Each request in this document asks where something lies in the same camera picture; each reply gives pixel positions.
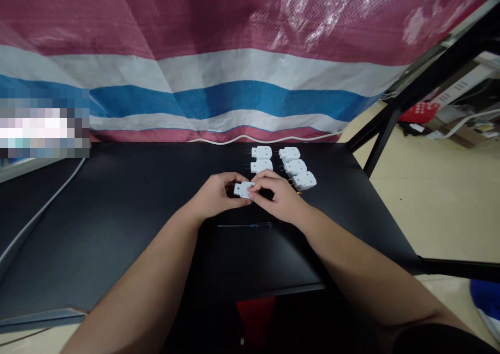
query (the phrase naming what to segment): blue stripe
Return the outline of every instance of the blue stripe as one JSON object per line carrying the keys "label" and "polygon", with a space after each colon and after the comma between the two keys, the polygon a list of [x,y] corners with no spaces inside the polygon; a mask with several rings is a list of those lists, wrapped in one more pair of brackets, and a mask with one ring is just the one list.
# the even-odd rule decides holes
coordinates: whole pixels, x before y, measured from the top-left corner
{"label": "blue stripe", "polygon": [[1,74],[0,98],[33,99],[23,103],[27,108],[89,108],[87,89],[54,82],[25,81]]}
{"label": "blue stripe", "polygon": [[[52,82],[24,81],[0,75],[0,97],[85,96],[85,90]],[[351,121],[372,105],[380,95],[365,97],[340,90],[286,90],[258,81],[223,83],[208,88],[174,94],[137,86],[112,86],[90,90],[90,113],[98,117],[124,117],[168,113],[207,119],[237,109],[253,109],[285,117],[320,113],[341,121]]]}

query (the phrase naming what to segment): red object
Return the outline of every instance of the red object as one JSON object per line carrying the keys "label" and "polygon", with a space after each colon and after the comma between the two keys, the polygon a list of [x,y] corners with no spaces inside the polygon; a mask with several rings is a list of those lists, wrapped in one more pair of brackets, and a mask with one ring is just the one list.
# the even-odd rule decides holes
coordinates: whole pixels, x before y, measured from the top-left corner
{"label": "red object", "polygon": [[272,308],[276,297],[236,302],[245,329],[245,344],[263,349],[271,327]]}
{"label": "red object", "polygon": [[400,118],[400,121],[414,122],[414,123],[428,123],[436,116],[439,109],[438,103],[416,103],[408,111],[406,111]]}

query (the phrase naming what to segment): tiled floor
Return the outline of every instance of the tiled floor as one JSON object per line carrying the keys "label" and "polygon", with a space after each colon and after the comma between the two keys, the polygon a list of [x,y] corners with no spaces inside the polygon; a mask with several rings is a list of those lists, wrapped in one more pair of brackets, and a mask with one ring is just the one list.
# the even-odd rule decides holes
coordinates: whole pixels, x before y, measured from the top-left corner
{"label": "tiled floor", "polygon": [[[375,104],[354,120],[341,141],[381,108]],[[362,166],[373,143],[355,153]],[[500,262],[500,150],[466,150],[450,140],[404,138],[395,129],[371,181],[417,254]],[[468,280],[443,275],[417,278],[479,337],[500,350],[472,303]],[[53,328],[0,346],[0,354],[55,354],[75,329],[74,325]],[[29,333],[0,335],[0,345]]]}

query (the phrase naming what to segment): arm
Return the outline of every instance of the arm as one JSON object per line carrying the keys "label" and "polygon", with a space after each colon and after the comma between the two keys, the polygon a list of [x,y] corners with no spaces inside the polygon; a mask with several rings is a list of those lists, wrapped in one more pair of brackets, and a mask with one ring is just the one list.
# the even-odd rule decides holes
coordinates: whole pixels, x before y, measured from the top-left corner
{"label": "arm", "polygon": [[[391,342],[413,325],[441,323],[469,329],[413,276],[303,201],[291,185],[265,170],[248,190],[256,204],[299,228],[342,293]],[[257,192],[274,192],[269,201]]]}
{"label": "arm", "polygon": [[225,186],[234,180],[248,181],[238,173],[207,180],[92,310],[61,354],[160,351],[181,302],[198,228],[211,216],[251,203],[227,197]]}

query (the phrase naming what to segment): black table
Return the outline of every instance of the black table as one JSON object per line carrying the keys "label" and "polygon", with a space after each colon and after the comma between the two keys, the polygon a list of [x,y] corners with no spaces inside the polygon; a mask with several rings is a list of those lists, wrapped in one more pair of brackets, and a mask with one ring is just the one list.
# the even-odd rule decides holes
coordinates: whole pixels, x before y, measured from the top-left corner
{"label": "black table", "polygon": [[[286,145],[299,148],[318,181],[303,192],[307,202],[409,272],[421,273],[419,258],[346,144]],[[5,272],[0,324],[25,328],[26,322],[44,321],[47,326],[81,315],[65,308],[90,311],[211,174],[236,171],[252,177],[244,167],[251,161],[246,150],[252,146],[94,144],[91,157],[44,213]],[[271,145],[273,151],[282,147]],[[0,208],[5,232],[1,246],[79,161],[63,160],[0,185],[2,196],[11,194],[10,204]],[[273,156],[271,161],[278,171],[280,159]],[[258,222],[271,222],[272,227],[218,226]],[[203,224],[184,302],[295,293],[321,289],[329,282],[301,232],[252,204]]]}

